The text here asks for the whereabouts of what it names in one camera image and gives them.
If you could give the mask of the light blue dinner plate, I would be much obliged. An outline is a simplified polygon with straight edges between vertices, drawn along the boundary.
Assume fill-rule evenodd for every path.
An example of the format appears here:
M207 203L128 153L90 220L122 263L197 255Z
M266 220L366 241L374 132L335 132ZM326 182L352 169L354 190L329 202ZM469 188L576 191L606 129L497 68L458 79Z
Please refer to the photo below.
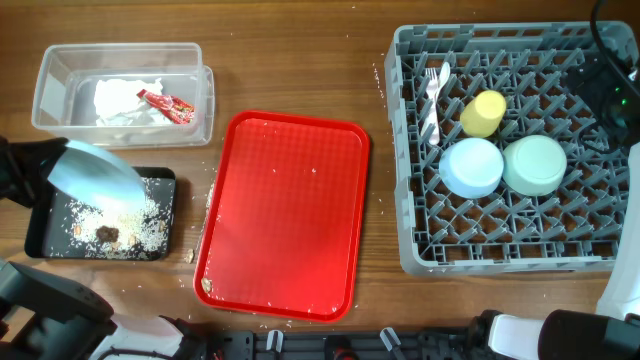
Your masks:
M102 210L137 211L146 202L136 170L113 153L69 140L47 180L71 198Z

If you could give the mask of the food scraps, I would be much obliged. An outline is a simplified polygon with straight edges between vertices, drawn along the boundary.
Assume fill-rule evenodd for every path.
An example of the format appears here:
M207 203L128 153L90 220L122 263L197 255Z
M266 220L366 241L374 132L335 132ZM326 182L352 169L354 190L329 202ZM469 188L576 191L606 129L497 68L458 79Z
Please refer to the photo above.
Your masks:
M62 202L66 250L57 254L90 259L153 261L168 252L176 181L145 178L146 200L138 210L100 210L70 198Z

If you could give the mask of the red snack wrapper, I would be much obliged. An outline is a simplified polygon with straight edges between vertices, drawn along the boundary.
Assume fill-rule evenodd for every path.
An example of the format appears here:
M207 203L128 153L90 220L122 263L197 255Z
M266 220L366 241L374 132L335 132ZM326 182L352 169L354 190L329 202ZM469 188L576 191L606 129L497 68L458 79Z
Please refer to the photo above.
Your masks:
M190 124L195 117L194 106L178 97L158 95L147 90L139 91L137 97L147 102L151 107L159 110L174 124Z

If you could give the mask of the white plastic fork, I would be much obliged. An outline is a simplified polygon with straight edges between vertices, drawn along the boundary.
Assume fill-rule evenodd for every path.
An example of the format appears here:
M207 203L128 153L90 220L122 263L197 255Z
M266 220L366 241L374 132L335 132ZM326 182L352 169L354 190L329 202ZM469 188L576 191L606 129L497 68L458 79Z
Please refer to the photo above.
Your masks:
M426 93L428 95L428 99L431 101L431 105L429 106L427 119L425 120L425 123L423 125L422 134L426 134L428 132L429 126L432 125L433 129L428 137L428 141L431 145L435 145L439 141L436 106L437 97L440 92L440 80L435 68L427 68L425 70L425 75L429 77Z

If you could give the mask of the white plastic spoon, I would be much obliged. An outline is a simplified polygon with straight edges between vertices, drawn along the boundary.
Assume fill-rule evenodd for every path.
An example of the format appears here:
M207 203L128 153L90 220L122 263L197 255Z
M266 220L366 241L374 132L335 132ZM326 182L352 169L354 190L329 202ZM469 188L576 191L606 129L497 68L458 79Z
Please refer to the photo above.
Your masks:
M425 135L428 132L429 127L432 127L432 131L428 138L431 145L436 145L440 141L440 131L437 117L437 102L440 91L449 80L450 72L451 68L448 62L444 62L442 64L440 71L437 71L435 68L427 68L425 70L425 75L429 77L426 93L428 95L428 98L431 100L431 105L429 106L427 118L421 129L421 134Z

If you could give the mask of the yellow plastic cup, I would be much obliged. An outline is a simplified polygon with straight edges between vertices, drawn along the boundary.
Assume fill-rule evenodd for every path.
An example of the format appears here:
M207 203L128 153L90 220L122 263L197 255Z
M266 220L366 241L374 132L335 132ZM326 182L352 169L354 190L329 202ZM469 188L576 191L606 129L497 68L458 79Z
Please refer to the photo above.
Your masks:
M479 93L460 115L463 131L471 137L489 137L498 128L506 109L506 98L501 93L494 90Z

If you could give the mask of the light green bowl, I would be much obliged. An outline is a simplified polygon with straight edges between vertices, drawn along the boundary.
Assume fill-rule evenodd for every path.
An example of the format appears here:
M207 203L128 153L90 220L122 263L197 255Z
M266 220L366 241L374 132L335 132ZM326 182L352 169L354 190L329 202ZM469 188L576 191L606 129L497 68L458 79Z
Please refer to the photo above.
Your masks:
M560 144L547 136L530 135L509 144L503 151L504 182L525 196L545 196L561 184L567 156Z

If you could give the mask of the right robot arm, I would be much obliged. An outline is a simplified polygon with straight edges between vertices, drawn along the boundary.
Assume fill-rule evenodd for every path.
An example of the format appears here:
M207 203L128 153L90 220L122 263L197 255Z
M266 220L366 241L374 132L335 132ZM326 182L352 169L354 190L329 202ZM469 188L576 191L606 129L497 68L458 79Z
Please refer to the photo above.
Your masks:
M467 345L511 359L639 357L639 74L602 50L569 74L610 144L628 151L629 196L618 255L594 313L555 310L527 319L489 310L468 327Z

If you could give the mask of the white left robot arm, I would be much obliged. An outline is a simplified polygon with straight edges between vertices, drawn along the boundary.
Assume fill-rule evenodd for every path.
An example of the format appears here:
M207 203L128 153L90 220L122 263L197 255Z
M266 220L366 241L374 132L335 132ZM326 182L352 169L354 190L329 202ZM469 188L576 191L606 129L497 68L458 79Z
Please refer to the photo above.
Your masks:
M101 208L141 206L145 187L138 173L112 153L83 142L54 138L1 141L1 196L35 207L52 185ZM88 287L26 265L1 263L1 332L17 308L32 317L12 340L2 340L4 359L204 359L207 343L180 319L136 319L115 314Z

